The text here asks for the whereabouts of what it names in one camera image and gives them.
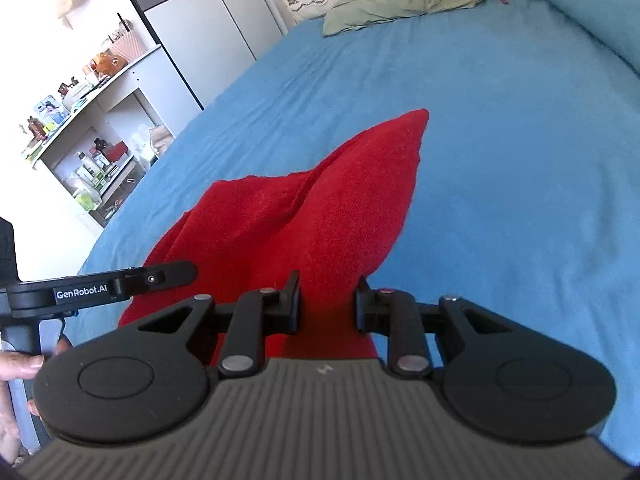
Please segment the red knit sweater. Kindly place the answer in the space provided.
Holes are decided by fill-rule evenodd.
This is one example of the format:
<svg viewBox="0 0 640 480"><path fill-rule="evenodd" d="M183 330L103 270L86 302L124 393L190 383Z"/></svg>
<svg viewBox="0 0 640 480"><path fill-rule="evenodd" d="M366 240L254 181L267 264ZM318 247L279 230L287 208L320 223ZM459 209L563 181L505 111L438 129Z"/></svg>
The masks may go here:
<svg viewBox="0 0 640 480"><path fill-rule="evenodd" d="M157 242L146 261L189 260L186 286L132 300L120 325L196 294L220 304L282 287L299 274L302 324L266 340L270 358L373 358L356 329L352 296L386 259L404 227L427 110L413 110L358 133L308 171L217 181Z"/></svg>

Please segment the white lotion bottle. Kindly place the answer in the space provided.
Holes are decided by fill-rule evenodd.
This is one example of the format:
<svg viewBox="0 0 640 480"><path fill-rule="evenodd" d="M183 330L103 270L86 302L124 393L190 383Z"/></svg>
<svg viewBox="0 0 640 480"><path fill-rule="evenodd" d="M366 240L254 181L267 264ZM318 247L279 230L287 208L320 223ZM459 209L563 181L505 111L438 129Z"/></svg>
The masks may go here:
<svg viewBox="0 0 640 480"><path fill-rule="evenodd" d="M76 156L80 160L82 168L84 168L86 173L91 177L92 185L95 188L99 188L103 178L103 172L100 167L84 152L77 152Z"/></svg>

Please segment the white shelf desk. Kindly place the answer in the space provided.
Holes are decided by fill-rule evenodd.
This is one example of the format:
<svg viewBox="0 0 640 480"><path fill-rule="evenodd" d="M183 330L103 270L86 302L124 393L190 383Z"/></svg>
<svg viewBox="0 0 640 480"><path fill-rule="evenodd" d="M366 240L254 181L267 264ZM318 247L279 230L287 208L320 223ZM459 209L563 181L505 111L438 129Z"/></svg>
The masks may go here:
<svg viewBox="0 0 640 480"><path fill-rule="evenodd" d="M149 130L166 126L178 136L200 111L164 48L156 46L80 99L66 122L27 160L32 169L55 178L103 229L152 166ZM113 164L103 151L120 141L129 153ZM77 152L102 170L99 188L92 185Z"/></svg>

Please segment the blue bed sheet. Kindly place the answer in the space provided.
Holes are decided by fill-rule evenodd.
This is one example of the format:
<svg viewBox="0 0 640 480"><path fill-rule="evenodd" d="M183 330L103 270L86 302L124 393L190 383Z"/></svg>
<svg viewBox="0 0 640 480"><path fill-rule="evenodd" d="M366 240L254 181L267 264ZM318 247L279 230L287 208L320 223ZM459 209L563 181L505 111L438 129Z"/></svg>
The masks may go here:
<svg viewBox="0 0 640 480"><path fill-rule="evenodd" d="M639 78L547 0L487 0L325 37L293 28L177 136L78 262L138 266L218 180L311 168L360 131L430 113L401 236L373 274L455 292L613 373L603 441L639 458Z"/></svg>

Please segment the red box on shelf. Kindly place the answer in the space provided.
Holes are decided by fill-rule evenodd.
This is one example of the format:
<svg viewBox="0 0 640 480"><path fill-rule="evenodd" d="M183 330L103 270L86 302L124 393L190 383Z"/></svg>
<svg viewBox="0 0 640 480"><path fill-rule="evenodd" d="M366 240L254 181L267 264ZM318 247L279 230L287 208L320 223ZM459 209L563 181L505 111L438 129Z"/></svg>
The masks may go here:
<svg viewBox="0 0 640 480"><path fill-rule="evenodd" d="M109 148L106 148L103 151L106 159L113 164L118 162L122 156L127 155L129 153L128 146L124 141L120 141Z"/></svg>

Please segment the beige bag under desk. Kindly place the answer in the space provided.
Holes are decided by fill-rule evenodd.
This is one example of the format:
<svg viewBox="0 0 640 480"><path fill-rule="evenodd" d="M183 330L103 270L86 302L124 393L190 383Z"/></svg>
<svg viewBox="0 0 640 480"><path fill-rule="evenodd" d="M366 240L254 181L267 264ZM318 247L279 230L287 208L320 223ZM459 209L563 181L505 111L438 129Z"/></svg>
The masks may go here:
<svg viewBox="0 0 640 480"><path fill-rule="evenodd" d="M156 126L149 130L150 148L156 157L162 157L163 154L174 142L175 137L170 133L166 126Z"/></svg>

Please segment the orange plush on desk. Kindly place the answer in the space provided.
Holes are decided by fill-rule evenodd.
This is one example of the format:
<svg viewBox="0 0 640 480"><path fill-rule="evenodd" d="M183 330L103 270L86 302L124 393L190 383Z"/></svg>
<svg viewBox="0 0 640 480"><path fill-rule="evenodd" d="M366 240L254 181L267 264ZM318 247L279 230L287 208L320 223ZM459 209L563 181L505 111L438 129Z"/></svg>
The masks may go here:
<svg viewBox="0 0 640 480"><path fill-rule="evenodd" d="M110 52L101 52L92 59L93 69L100 77L113 77L127 65L126 58Z"/></svg>

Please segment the pink ribbed container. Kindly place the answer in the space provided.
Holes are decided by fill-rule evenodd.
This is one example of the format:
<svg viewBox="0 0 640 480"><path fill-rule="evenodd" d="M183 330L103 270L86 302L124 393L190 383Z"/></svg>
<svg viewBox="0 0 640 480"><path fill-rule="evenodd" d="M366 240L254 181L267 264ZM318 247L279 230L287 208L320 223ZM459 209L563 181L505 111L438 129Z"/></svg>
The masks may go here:
<svg viewBox="0 0 640 480"><path fill-rule="evenodd" d="M148 48L136 30L123 32L111 43L108 50L123 58L128 64L137 61L148 52Z"/></svg>

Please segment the white grey wardrobe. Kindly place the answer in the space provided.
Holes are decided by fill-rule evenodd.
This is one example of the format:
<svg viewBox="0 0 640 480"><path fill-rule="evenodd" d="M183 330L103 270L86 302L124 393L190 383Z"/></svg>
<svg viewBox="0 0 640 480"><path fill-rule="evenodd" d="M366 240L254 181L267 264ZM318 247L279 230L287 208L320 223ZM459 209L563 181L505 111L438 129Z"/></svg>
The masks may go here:
<svg viewBox="0 0 640 480"><path fill-rule="evenodd" d="M277 0L132 0L200 107L292 27Z"/></svg>

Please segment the green pillow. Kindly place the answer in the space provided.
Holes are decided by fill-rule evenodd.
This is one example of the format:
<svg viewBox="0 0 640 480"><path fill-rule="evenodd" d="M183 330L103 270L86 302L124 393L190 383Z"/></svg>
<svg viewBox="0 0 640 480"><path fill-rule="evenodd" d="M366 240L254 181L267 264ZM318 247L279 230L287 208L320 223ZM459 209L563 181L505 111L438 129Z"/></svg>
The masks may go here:
<svg viewBox="0 0 640 480"><path fill-rule="evenodd" d="M322 35L363 29L401 18L469 9L484 0L340 0L324 16Z"/></svg>

